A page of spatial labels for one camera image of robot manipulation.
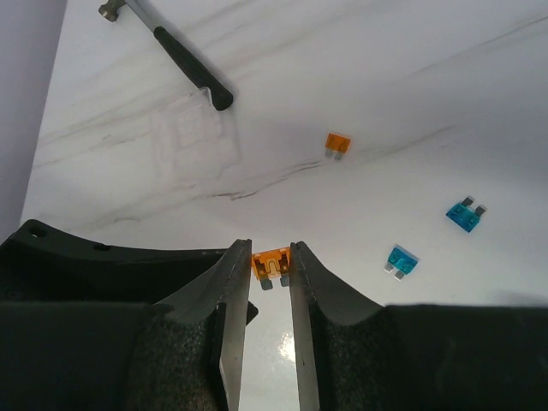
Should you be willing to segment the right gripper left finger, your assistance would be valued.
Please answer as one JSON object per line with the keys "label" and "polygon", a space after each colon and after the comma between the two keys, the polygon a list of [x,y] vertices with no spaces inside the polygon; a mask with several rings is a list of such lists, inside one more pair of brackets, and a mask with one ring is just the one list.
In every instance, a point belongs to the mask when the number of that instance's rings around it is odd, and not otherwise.
{"label": "right gripper left finger", "polygon": [[31,302],[1,317],[4,410],[235,410],[251,244],[161,301]]}

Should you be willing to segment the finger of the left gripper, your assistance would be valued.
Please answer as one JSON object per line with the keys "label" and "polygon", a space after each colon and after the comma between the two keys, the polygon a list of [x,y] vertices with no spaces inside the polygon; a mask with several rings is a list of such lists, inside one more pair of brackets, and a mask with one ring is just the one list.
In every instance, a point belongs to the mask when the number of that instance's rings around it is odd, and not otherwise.
{"label": "finger of the left gripper", "polygon": [[212,268],[225,252],[108,245],[31,219],[1,245],[1,317],[31,302],[154,304]]}

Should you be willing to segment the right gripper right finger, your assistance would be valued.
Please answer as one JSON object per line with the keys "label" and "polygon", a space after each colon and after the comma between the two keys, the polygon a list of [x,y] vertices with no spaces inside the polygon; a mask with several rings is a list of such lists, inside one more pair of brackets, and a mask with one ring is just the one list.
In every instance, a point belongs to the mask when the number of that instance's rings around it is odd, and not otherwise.
{"label": "right gripper right finger", "polygon": [[301,409],[546,409],[545,308],[381,306],[290,252]]}

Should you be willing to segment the blue fuse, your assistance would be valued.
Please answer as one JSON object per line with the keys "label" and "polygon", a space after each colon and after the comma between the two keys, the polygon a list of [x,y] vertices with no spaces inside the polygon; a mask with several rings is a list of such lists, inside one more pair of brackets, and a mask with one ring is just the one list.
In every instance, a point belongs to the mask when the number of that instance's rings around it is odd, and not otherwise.
{"label": "blue fuse", "polygon": [[420,258],[410,253],[406,248],[396,244],[384,264],[384,271],[391,274],[397,281],[402,281],[419,264]]}
{"label": "blue fuse", "polygon": [[445,216],[467,233],[471,233],[487,211],[484,205],[473,207],[474,202],[473,197],[467,196],[461,202],[453,205]]}

